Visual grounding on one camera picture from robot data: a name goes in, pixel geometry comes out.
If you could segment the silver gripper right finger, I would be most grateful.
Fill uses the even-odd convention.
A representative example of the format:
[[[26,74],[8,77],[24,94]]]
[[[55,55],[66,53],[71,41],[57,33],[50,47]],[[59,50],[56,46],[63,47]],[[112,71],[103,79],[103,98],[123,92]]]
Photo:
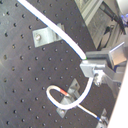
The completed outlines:
[[[102,50],[102,51],[89,51],[86,53],[86,56],[88,59],[101,59],[101,60],[106,60],[107,64],[110,68],[114,67],[112,58],[110,56],[110,53],[108,50]]]

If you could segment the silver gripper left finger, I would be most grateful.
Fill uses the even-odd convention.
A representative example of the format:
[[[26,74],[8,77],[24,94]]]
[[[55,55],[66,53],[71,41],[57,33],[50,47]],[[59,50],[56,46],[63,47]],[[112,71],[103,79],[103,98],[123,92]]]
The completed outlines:
[[[85,77],[93,78],[93,82],[96,86],[114,81],[115,73],[106,64],[81,63],[80,68]]]

